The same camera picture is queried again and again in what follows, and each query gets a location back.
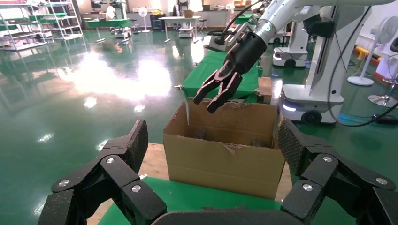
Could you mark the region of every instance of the green tablecloth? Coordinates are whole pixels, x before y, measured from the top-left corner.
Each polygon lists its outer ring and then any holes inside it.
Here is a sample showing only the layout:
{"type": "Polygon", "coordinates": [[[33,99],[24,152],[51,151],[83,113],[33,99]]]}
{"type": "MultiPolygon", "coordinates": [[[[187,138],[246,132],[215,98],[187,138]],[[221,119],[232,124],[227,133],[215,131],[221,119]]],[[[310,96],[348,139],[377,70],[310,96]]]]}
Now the green tablecloth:
{"type": "MultiPolygon", "coordinates": [[[[253,15],[257,19],[259,18],[259,16],[257,14],[253,14],[253,15]]],[[[243,23],[247,22],[251,16],[252,16],[252,14],[243,14],[235,20],[235,24],[243,24],[243,23]]]]}
{"type": "MultiPolygon", "coordinates": [[[[209,52],[200,64],[192,71],[192,73],[182,83],[184,94],[187,98],[194,97],[196,92],[202,86],[202,83],[216,70],[220,69],[224,63],[226,52],[209,52]]],[[[257,102],[257,95],[254,92],[259,87],[258,77],[261,71],[253,66],[253,68],[243,75],[238,90],[231,99],[244,98],[245,102],[257,102]]],[[[206,97],[214,98],[218,94],[218,88],[209,92],[206,97]]]]}
{"type": "MultiPolygon", "coordinates": [[[[54,14],[50,13],[50,14],[36,15],[38,20],[43,19],[43,17],[45,17],[45,16],[54,16],[54,14]]],[[[64,17],[64,16],[66,16],[66,13],[56,13],[55,16],[56,17],[64,17]]],[[[36,20],[36,18],[34,15],[30,15],[29,20],[33,21],[33,20],[36,20]]]]}
{"type": "Polygon", "coordinates": [[[108,20],[108,21],[96,21],[90,20],[87,21],[87,26],[89,28],[98,28],[98,27],[131,27],[130,20],[128,19],[116,19],[116,20],[108,20]]]}
{"type": "MultiPolygon", "coordinates": [[[[168,180],[148,177],[144,180],[166,203],[167,211],[199,211],[202,207],[232,209],[247,206],[250,210],[279,210],[280,204],[270,199],[220,191],[168,180]]],[[[129,225],[130,223],[113,204],[99,225],[129,225]]]]}
{"type": "MultiPolygon", "coordinates": [[[[16,30],[16,29],[18,29],[18,27],[16,25],[9,25],[8,29],[9,30],[16,30]]],[[[6,26],[0,26],[0,31],[5,31],[5,30],[7,30],[6,26]]]]}

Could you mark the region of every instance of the orange object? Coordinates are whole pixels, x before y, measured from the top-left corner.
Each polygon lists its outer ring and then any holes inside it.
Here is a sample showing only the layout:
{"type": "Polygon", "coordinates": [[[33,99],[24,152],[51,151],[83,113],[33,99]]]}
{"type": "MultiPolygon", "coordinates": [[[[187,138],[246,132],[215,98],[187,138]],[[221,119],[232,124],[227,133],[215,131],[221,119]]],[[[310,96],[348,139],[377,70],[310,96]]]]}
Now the orange object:
{"type": "Polygon", "coordinates": [[[368,54],[369,54],[369,51],[368,51],[368,50],[366,50],[366,49],[364,49],[364,48],[361,48],[361,47],[359,47],[359,46],[355,47],[355,49],[358,50],[358,51],[360,52],[360,55],[359,55],[358,58],[357,58],[357,59],[359,59],[359,60],[362,60],[362,59],[365,57],[365,55],[368,55],[368,54]]]}

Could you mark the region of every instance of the chair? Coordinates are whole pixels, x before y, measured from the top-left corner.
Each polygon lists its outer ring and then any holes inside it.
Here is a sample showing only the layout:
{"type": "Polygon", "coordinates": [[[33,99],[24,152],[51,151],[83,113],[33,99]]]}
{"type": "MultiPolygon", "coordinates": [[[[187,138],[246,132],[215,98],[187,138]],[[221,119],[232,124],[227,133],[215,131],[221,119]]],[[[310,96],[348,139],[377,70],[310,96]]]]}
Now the chair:
{"type": "MultiPolygon", "coordinates": [[[[390,50],[398,53],[398,38],[396,38],[390,47],[390,50]]],[[[398,68],[395,69],[394,76],[391,79],[384,78],[383,81],[390,83],[391,88],[390,91],[387,95],[371,95],[368,97],[368,99],[378,105],[385,106],[385,107],[393,107],[396,103],[398,103],[398,100],[396,100],[394,97],[392,97],[392,93],[394,92],[395,86],[398,84],[398,68]]]]}
{"type": "Polygon", "coordinates": [[[207,28],[207,26],[205,26],[205,22],[206,22],[206,21],[207,21],[207,19],[199,19],[199,22],[202,22],[202,25],[199,26],[199,29],[201,29],[201,30],[203,30],[203,29],[209,30],[209,29],[207,28]]]}

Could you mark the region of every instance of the torn cardboard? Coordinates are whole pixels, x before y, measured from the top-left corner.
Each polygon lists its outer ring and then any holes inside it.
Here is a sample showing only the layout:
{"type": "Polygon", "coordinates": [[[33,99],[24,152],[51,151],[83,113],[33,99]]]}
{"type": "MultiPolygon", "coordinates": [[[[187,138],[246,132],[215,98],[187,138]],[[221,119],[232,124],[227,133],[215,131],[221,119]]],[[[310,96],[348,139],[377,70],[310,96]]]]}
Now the torn cardboard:
{"type": "Polygon", "coordinates": [[[227,102],[210,114],[207,105],[190,98],[189,118],[182,103],[164,129],[170,180],[274,199],[284,165],[273,146],[277,107],[227,102]],[[198,130],[206,140],[193,138],[198,130]]]}

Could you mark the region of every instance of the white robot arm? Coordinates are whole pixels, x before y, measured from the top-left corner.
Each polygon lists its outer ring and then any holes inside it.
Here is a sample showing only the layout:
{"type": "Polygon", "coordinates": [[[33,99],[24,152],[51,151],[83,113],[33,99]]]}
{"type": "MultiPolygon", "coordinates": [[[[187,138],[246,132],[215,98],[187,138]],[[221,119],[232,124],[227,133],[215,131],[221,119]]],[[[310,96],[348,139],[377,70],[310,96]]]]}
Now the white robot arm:
{"type": "MultiPolygon", "coordinates": [[[[234,95],[247,73],[267,49],[268,41],[290,21],[303,21],[319,13],[320,6],[371,6],[391,3],[394,0],[272,0],[254,30],[249,29],[229,50],[224,65],[203,83],[193,101],[199,104],[206,94],[218,86],[218,95],[207,110],[214,113],[234,95]]],[[[225,49],[223,36],[205,37],[204,46],[209,49],[225,49]]]]}

